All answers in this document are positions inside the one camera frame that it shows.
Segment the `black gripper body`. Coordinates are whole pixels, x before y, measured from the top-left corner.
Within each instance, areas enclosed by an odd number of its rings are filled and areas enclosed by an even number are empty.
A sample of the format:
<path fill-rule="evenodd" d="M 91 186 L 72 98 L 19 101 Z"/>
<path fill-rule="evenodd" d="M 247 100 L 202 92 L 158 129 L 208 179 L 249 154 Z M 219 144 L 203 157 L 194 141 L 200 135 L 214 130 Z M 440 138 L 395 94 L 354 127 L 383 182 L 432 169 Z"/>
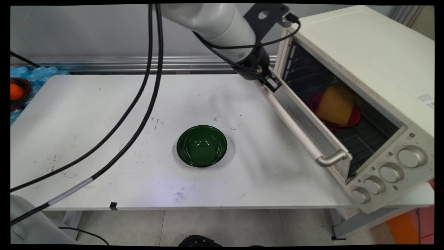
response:
<path fill-rule="evenodd" d="M 251 53 L 245 59 L 236 64 L 248 68 L 249 70 L 258 71 L 253 73 L 238 66 L 233 66 L 235 72 L 249 81 L 265 79 L 270 75 L 268 70 L 268 67 L 270 66 L 270 57 L 263 47 L 252 49 Z"/>

